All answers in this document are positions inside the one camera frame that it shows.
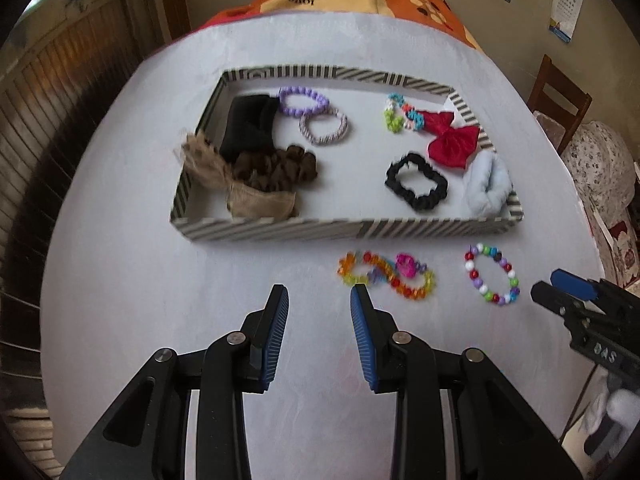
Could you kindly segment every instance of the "paw print pattern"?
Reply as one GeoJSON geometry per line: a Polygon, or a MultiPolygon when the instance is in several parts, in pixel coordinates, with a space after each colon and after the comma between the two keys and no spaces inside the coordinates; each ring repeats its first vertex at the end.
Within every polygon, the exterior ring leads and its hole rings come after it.
{"type": "Polygon", "coordinates": [[[447,19],[440,12],[440,9],[436,4],[430,2],[429,0],[409,0],[412,4],[417,7],[417,11],[421,14],[424,14],[428,18],[431,18],[434,22],[444,25],[449,30],[453,30],[447,24],[447,19]]]}

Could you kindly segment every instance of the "cable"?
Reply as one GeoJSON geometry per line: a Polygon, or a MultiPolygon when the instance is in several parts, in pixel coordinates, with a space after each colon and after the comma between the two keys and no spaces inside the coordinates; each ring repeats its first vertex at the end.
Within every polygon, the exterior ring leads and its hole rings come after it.
{"type": "Polygon", "coordinates": [[[571,414],[569,415],[569,418],[567,419],[566,425],[564,427],[564,430],[562,430],[562,435],[560,435],[560,438],[558,439],[558,442],[560,444],[562,444],[564,442],[564,438],[566,437],[566,434],[569,432],[569,430],[571,429],[572,425],[574,424],[574,422],[572,422],[572,420],[574,420],[574,416],[575,416],[575,412],[578,411],[578,407],[580,406],[580,403],[582,402],[582,398],[584,397],[584,394],[587,392],[587,387],[589,386],[589,383],[591,382],[591,379],[593,378],[593,374],[596,371],[596,368],[598,368],[598,365],[593,365],[593,368],[591,369],[591,372],[589,372],[589,375],[587,375],[587,380],[584,381],[584,386],[582,387],[582,390],[580,391],[580,395],[578,396],[578,400],[576,401],[574,408],[571,410],[571,414]]]}

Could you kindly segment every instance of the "white tablecloth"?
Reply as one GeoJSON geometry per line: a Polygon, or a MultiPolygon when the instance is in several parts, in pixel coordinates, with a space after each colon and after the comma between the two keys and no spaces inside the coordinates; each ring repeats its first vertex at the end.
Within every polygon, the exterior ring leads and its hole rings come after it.
{"type": "Polygon", "coordinates": [[[413,22],[300,12],[208,28],[167,47],[138,68],[98,127],[60,211],[42,288],[42,367],[56,457],[69,459],[157,348],[206,348],[263,307],[273,283],[283,283],[290,313],[276,379],[267,394],[245,396],[254,478],[388,478],[395,396],[375,396],[364,381],[349,289],[335,275],[338,258],[355,248],[408,251],[427,261],[438,277],[428,301],[407,301],[382,286],[370,288],[374,303],[434,348],[484,349],[552,431],[561,431],[590,364],[528,291],[557,267],[585,277],[602,270],[553,147],[484,54],[413,22]],[[454,86],[506,161],[524,206],[520,225],[484,240],[518,271],[518,302],[499,308],[479,297],[463,268],[474,238],[183,238],[169,224],[181,131],[195,127],[224,68],[275,63],[359,66],[454,86]]]}

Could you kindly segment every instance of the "light blue scrunchie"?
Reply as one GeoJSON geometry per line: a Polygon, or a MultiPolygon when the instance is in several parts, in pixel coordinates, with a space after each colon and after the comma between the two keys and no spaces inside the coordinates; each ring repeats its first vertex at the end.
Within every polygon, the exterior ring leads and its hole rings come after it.
{"type": "Polygon", "coordinates": [[[500,216],[512,185],[504,162],[492,150],[482,150],[462,180],[465,202],[476,218],[500,216]]]}

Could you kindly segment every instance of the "silver screw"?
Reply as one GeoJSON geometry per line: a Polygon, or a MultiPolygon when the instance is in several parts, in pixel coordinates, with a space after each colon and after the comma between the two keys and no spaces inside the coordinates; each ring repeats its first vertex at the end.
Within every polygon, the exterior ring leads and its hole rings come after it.
{"type": "Polygon", "coordinates": [[[228,336],[226,336],[226,342],[230,345],[239,345],[240,343],[244,343],[246,336],[242,332],[232,332],[228,336]]]}
{"type": "Polygon", "coordinates": [[[154,354],[154,359],[159,363],[164,363],[171,359],[173,352],[171,352],[170,348],[161,348],[154,354]]]}
{"type": "Polygon", "coordinates": [[[482,350],[478,350],[477,348],[470,348],[465,352],[465,356],[472,363],[479,363],[480,361],[482,361],[482,359],[484,359],[484,353],[482,352],[482,350]]]}
{"type": "Polygon", "coordinates": [[[409,341],[411,341],[411,334],[408,332],[403,332],[402,330],[399,332],[395,332],[391,339],[394,343],[398,343],[399,345],[406,345],[409,341]]]}

